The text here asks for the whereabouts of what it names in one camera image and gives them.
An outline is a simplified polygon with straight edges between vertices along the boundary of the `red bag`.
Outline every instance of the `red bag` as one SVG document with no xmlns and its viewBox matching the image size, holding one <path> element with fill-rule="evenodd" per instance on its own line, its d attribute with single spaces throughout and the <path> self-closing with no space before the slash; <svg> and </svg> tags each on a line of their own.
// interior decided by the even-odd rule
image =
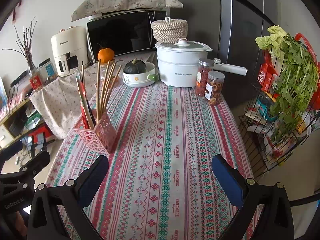
<svg viewBox="0 0 320 240">
<path fill-rule="evenodd" d="M 310 42 L 307 40 L 307 38 L 302 35 L 301 33 L 297 33 L 295 36 L 295 40 L 299 41 L 300 39 L 303 39 L 308 51 L 310 52 L 313 61 L 315 62 L 315 64 L 318 66 L 318 71 L 320 72 L 320 62 L 317 63 L 317 55 L 315 54 Z M 310 100 L 309 106 L 311 106 L 313 109 L 320 109 L 320 83 L 318 83 L 318 89 L 316 92 L 313 93 L 312 98 Z"/>
</svg>

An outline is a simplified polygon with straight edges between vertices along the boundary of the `orange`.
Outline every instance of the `orange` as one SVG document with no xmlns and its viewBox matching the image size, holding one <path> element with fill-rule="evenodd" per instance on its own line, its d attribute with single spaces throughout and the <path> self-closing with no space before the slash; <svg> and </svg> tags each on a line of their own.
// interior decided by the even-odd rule
<svg viewBox="0 0 320 240">
<path fill-rule="evenodd" d="M 98 53 L 98 59 L 101 59 L 101 64 L 107 63 L 109 60 L 113 60 L 115 53 L 110 48 L 100 49 Z"/>
</svg>

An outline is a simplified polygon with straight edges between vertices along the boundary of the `plastic jar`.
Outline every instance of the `plastic jar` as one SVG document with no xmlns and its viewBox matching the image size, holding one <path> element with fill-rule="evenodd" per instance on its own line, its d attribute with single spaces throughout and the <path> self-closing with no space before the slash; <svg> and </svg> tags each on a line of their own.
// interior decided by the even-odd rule
<svg viewBox="0 0 320 240">
<path fill-rule="evenodd" d="M 224 74 L 211 70 L 208 73 L 207 85 L 204 97 L 209 100 L 210 105 L 218 104 L 224 81 Z"/>
<path fill-rule="evenodd" d="M 196 95 L 200 97 L 204 97 L 205 87 L 208 79 L 208 73 L 210 70 L 212 70 L 213 66 L 214 66 L 214 61 L 212 59 L 208 59 L 208 58 L 199 59 L 199 68 L 197 72 L 197 81 L 196 81 L 196 88 L 195 88 Z"/>
<path fill-rule="evenodd" d="M 53 66 L 53 63 L 50 60 L 50 58 L 46 59 L 45 61 L 39 64 L 39 72 L 41 82 L 43 84 L 47 85 L 57 78 L 55 67 Z"/>
</svg>

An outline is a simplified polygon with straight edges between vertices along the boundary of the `blue gripper pad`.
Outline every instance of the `blue gripper pad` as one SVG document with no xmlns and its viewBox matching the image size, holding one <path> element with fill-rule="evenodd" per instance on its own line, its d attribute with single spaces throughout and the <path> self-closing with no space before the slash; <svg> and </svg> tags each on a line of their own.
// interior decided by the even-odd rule
<svg viewBox="0 0 320 240">
<path fill-rule="evenodd" d="M 211 167 L 230 203 L 241 208 L 247 195 L 247 187 L 240 172 L 231 168 L 221 155 L 212 158 Z"/>
<path fill-rule="evenodd" d="M 77 202 L 81 208 L 90 205 L 94 195 L 108 173 L 108 169 L 108 158 L 100 155 L 89 169 L 82 171 L 76 180 L 77 183 L 75 187 L 75 191 L 78 192 Z"/>
</svg>

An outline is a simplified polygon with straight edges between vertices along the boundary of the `glass jar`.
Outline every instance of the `glass jar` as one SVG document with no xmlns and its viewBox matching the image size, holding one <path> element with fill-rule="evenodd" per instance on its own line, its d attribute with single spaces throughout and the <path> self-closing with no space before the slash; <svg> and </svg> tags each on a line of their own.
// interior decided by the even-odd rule
<svg viewBox="0 0 320 240">
<path fill-rule="evenodd" d="M 29 72 L 29 81 L 35 92 L 43 88 L 38 69 L 35 68 Z"/>
<path fill-rule="evenodd" d="M 51 83 L 57 78 L 57 74 L 55 72 L 55 67 L 53 66 L 50 58 L 39 64 L 39 73 L 41 82 L 45 85 Z"/>
<path fill-rule="evenodd" d="M 208 58 L 199 59 L 199 68 L 197 72 L 197 81 L 195 92 L 196 95 L 204 97 L 205 87 L 207 84 L 208 73 L 213 68 L 214 61 Z"/>
<path fill-rule="evenodd" d="M 209 71 L 204 97 L 209 100 L 210 105 L 218 104 L 223 82 L 224 74 L 215 70 Z"/>
</svg>

